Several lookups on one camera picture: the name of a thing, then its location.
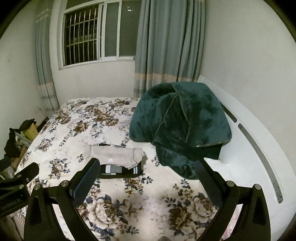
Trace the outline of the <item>blue-grey left curtain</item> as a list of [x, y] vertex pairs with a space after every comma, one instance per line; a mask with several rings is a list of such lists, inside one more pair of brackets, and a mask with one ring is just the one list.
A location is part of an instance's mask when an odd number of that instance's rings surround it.
[[53, 1], [39, 1], [35, 16], [35, 65], [38, 89], [47, 117], [52, 117], [60, 108], [50, 63], [50, 20]]

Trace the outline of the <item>black clothes pile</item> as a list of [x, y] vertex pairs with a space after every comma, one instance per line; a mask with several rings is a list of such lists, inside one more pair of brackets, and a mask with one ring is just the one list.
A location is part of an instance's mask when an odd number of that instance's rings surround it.
[[9, 139], [4, 147], [4, 157], [19, 158], [22, 148], [28, 148], [31, 145], [32, 142], [23, 135], [22, 131], [33, 123], [37, 123], [34, 118], [23, 121], [19, 128], [10, 128]]

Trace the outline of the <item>blue-grey curtain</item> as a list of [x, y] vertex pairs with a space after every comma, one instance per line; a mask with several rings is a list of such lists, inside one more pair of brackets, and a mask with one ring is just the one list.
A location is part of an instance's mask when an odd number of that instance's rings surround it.
[[205, 1], [142, 1], [134, 97], [161, 83], [196, 82], [206, 27]]
[[35, 65], [38, 89], [47, 117], [52, 117], [60, 108], [50, 63], [50, 20], [53, 1], [39, 1], [35, 16]]

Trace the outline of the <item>beige small garment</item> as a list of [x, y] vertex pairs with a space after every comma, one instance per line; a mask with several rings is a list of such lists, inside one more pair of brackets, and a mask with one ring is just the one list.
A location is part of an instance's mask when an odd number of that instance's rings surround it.
[[128, 169], [135, 167], [145, 156], [141, 148], [124, 148], [115, 145], [86, 146], [82, 157], [89, 161], [91, 158], [99, 160], [101, 165], [118, 165]]

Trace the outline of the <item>barred window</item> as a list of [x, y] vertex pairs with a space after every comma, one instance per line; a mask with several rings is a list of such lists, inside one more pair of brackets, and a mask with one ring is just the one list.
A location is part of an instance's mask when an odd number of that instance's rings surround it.
[[66, 1], [63, 65], [135, 58], [141, 1]]

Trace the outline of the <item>black striped folded sock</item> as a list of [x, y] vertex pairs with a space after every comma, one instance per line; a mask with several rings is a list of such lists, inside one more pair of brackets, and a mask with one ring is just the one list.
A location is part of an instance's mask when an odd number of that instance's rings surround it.
[[131, 169], [114, 164], [101, 165], [100, 167], [100, 178], [134, 178], [143, 174], [141, 162]]

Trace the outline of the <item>dark green plush blanket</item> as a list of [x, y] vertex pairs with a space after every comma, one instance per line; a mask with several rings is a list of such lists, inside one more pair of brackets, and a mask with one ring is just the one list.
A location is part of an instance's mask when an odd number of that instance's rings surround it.
[[222, 105], [210, 88], [197, 82], [163, 83], [139, 100], [130, 139], [151, 143], [158, 161], [185, 179], [197, 180], [195, 162], [217, 160], [232, 139]]

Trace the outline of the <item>blue-grey right curtain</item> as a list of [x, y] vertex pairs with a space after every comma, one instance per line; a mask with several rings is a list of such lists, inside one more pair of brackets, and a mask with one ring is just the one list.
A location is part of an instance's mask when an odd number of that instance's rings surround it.
[[205, 1], [142, 1], [134, 97], [161, 83], [196, 82], [206, 27]]

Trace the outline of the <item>yellow cardboard box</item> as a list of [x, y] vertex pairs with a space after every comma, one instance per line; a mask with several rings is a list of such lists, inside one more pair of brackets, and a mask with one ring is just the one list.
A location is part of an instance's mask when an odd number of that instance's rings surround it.
[[33, 141], [37, 135], [39, 134], [37, 131], [37, 128], [35, 127], [35, 124], [31, 124], [26, 130], [22, 131], [23, 135], [29, 140]]

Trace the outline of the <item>floral fleece bed blanket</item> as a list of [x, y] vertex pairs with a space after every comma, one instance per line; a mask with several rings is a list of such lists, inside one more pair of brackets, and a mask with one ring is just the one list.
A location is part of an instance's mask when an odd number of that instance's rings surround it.
[[134, 98], [71, 99], [49, 119], [18, 166], [39, 165], [28, 185], [52, 187], [96, 157], [97, 178], [78, 212], [98, 240], [197, 240], [217, 208], [201, 184], [163, 166], [150, 143], [129, 137]]

